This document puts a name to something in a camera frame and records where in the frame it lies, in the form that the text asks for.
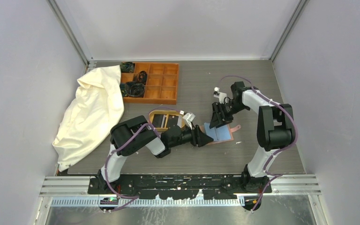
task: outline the wire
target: wire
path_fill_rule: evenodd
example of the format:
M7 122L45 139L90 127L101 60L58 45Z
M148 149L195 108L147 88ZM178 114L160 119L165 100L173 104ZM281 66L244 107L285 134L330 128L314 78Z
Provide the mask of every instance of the wire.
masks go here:
M129 205L130 203L132 203L133 201L135 201L136 199L138 199L139 196L138 196L138 195L136 195L136 196L125 196L125 195L121 195L120 193L118 193L118 192L116 192L116 191L114 190L114 188L111 186L110 182L108 181L108 172L107 172L108 162L110 161L111 157L113 156L113 154L114 154L115 152L118 152L118 151L121 151L122 149L124 149L124 148L125 148L131 141L133 141L133 139L134 139L137 135L139 135L139 133L140 133L145 127L147 127L147 126L150 127L157 136L159 136L159 133L156 131L156 129L154 128L154 126L153 126L152 124L150 124L150 123L145 123L145 124L143 124L143 125L133 134L133 136L132 136L131 138L129 138L129 140L126 141L122 146L120 146L118 149L112 150L112 151L110 152L110 154L108 154L107 159L105 160L105 163L104 163L104 175L105 175L106 183L107 183L109 189L110 189L114 194L116 194L117 196L119 196L120 198L131 199L131 201L127 202L126 204L124 204L124 205L122 205L122 206L119 206L119 207L111 210L111 212L112 212L112 211L118 211L118 210L123 209L125 206Z
M267 171L267 166L268 166L268 164L271 162L271 160L274 158L275 155L277 155L277 154L279 154L279 153L281 153L281 152L283 152L283 151L285 151L285 150L293 147L293 146L296 144L297 139L299 138L299 131L298 131L298 129L297 129L297 126L296 126L293 118L290 116L290 114L289 114L284 108L282 108L279 104L277 104L276 102L273 102L272 99L269 99L269 98L266 97L264 94L258 92L258 91L255 89L255 87L253 86L253 84L252 84L252 82L251 82L250 80L248 80L248 79L246 79L246 78L244 78L244 77L241 77L241 76L228 75L228 76L224 76L224 77L222 77L222 78L220 79L220 81L219 81L218 84L217 84L217 87L219 87L221 81L222 81L224 78L227 78L227 77L236 77L236 78L240 78L240 79L242 79L242 80L247 81L247 82L250 84L250 86L251 86L251 88L252 88L252 91L253 91L256 95L260 96L260 97L261 97L262 99L264 99L266 102L268 102L268 103L274 105L276 108L280 109L280 110L289 118L289 120L291 121L291 123L292 123L292 125L293 125L293 127L294 127L294 132L295 132L294 141L293 141L292 143L290 143L288 146L286 146L286 147L284 147L284 148L282 148L282 149L278 149L277 151L273 152L273 153L270 155L270 157L267 159L266 163L264 164L264 166L263 166L264 172L265 172L266 174L271 175L271 176L274 176L274 177L273 177L271 180L269 180L269 182L267 182L267 184L264 186L262 193L260 194L257 202L255 203L255 205L253 206L253 208L252 208L252 210L251 210L252 213L253 213L253 211L255 210L255 208L257 207L257 205L259 204L259 202L262 200L263 193L264 193L264 191L266 190L266 188L270 185L270 183L271 183L273 180L275 180L276 178L278 178L278 177L280 177L280 176L283 175L283 174L272 174L272 173L268 172L268 171Z
M67 225L77 225L77 224L81 224L83 222L85 222L86 220L89 220L91 219L92 217L94 217L95 215L97 214L100 214L101 211L97 211L97 212L94 212L90 215L88 215L85 219L81 220L81 221L78 221L78 222L66 222ZM63 221L63 214L64 212L62 212L61 214L56 214L57 218L56 218L56 221L54 222L53 225L57 225L59 222L62 222Z
M224 98L224 102L225 103L229 103L231 101L231 98L229 98L228 96L226 96L225 98Z

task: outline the gray table surface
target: gray table surface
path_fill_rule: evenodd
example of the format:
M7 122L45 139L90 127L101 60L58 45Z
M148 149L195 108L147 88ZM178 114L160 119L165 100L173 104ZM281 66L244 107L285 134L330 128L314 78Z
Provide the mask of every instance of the gray table surface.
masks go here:
M240 75L249 78L253 85L273 100L282 103L281 94L272 63L268 60L239 61L177 61L180 64L177 105L161 105L193 112L194 124L210 122L211 104L217 101L212 93L221 77ZM118 65L118 62L98 62L97 67ZM220 83L220 91L229 94L230 86L239 78L226 78ZM139 115L147 116L151 109L160 105L125 103L121 121ZM128 157L121 173L241 173L256 152L257 115L253 111L241 111L234 116L231 127L242 128L233 134L234 140L225 143L193 147L184 144L172 148L171 154L157 159L148 149ZM104 164L109 151L106 138L87 157L68 169L68 174L95 174ZM270 168L272 173L304 173L296 147L279 154Z

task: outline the wooden frame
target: wooden frame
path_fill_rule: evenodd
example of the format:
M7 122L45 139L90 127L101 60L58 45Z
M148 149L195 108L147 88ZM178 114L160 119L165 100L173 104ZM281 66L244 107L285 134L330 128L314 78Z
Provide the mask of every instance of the wooden frame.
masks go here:
M141 71L147 72L144 97L123 97L123 102L168 104L177 103L179 86L179 65L177 63L135 62L134 73L122 73L121 83L133 80Z

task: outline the white wall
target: white wall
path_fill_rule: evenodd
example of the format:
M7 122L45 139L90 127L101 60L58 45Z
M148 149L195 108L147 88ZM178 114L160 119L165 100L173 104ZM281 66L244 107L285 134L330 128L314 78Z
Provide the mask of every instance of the white wall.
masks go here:
M95 60L268 59L298 2L58 0Z
M0 224L30 224L85 67L46 1L0 0Z
M334 224L360 224L360 0L312 0L275 69Z

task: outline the blue fabric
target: blue fabric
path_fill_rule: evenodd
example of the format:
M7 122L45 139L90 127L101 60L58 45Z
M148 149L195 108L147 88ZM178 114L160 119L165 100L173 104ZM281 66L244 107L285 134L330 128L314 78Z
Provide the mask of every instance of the blue fabric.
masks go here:
M209 123L203 124L203 126L205 127L206 135L213 138L213 141L220 142L231 140L231 133L228 126L210 129L209 125Z

